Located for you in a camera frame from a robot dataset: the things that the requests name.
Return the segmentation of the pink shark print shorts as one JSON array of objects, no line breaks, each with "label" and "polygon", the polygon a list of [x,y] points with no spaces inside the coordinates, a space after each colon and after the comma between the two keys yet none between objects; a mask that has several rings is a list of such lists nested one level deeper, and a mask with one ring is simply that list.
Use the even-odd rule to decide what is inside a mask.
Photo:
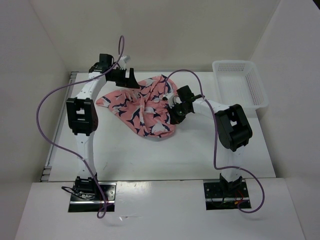
[{"label": "pink shark print shorts", "polygon": [[171,124],[165,93],[177,95],[177,86],[164,75],[138,82],[139,89],[121,88],[100,97],[95,104],[108,110],[141,137],[171,136],[176,126]]}]

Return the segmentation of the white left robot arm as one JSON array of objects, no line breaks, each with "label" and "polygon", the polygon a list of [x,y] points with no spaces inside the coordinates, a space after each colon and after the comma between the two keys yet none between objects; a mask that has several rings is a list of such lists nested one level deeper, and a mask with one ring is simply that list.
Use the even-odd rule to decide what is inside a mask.
[{"label": "white left robot arm", "polygon": [[101,53],[99,61],[88,71],[88,82],[75,97],[66,100],[68,126],[75,136],[80,160],[78,175],[71,189],[72,194],[78,198],[94,200],[102,196],[96,184],[97,171],[94,164],[93,143],[99,124],[95,100],[107,82],[129,89],[139,87],[133,68],[129,69],[129,77],[126,77],[126,63],[129,60],[128,55],[114,61],[112,55]]}]

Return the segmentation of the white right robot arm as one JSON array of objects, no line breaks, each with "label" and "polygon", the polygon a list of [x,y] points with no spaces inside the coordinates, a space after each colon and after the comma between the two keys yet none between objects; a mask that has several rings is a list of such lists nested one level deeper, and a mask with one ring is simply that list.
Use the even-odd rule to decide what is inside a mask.
[{"label": "white right robot arm", "polygon": [[239,104],[225,105],[205,100],[200,94],[194,95],[187,85],[179,88],[177,94],[165,94],[163,99],[168,100],[167,110],[172,125],[180,124],[189,113],[216,121],[217,145],[225,148],[226,161],[219,175],[219,191],[225,197],[232,196],[241,185],[244,151],[253,136],[243,108]]}]

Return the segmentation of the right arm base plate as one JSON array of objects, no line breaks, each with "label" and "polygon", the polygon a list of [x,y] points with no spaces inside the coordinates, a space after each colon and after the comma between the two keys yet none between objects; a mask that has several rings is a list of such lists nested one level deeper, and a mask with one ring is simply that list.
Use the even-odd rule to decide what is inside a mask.
[{"label": "right arm base plate", "polygon": [[204,181],[203,189],[207,211],[237,209],[238,204],[241,209],[251,209],[249,192],[244,180],[240,187],[232,193],[223,193],[218,180]]}]

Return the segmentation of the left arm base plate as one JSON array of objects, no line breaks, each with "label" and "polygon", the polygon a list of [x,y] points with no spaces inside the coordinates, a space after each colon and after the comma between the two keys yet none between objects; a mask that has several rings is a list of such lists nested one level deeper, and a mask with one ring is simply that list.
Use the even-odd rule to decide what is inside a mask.
[{"label": "left arm base plate", "polygon": [[[99,184],[107,201],[106,212],[114,212],[117,183],[99,182]],[[87,195],[82,192],[75,193],[74,187],[65,187],[65,189],[71,193],[68,206],[69,213],[97,213],[104,206],[104,199],[99,190],[98,196],[93,196],[92,193]]]}]

